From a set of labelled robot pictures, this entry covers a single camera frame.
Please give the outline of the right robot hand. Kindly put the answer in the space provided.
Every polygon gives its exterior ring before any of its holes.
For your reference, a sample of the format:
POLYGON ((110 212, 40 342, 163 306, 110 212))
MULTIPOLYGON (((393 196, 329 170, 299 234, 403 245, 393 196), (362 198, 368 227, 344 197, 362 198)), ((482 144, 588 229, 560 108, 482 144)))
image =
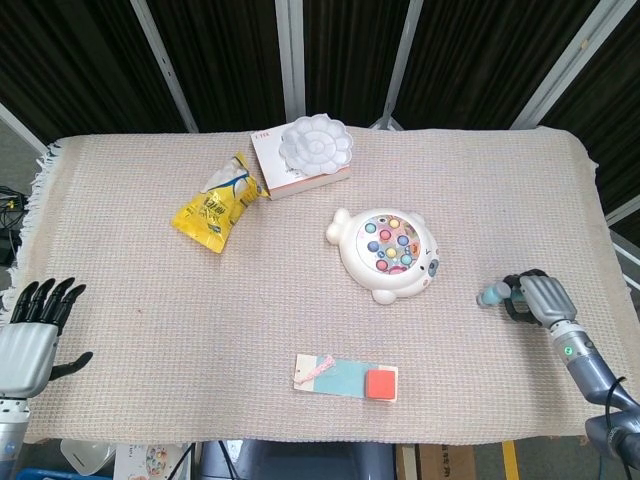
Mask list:
POLYGON ((559 322, 574 322, 577 309, 561 283, 543 270, 531 269, 503 278, 510 293, 503 300, 515 322, 535 324, 551 330, 559 322))

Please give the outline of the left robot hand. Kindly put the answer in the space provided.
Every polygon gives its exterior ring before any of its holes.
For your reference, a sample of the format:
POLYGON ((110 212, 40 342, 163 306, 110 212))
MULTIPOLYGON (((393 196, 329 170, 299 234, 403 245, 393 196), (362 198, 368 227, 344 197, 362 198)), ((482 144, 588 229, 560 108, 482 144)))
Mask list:
POLYGON ((22 290, 1 328, 3 399, 34 398, 50 382, 77 373, 92 360, 93 353, 87 351, 72 362, 55 363, 64 328, 85 290, 73 277, 33 281, 22 290))

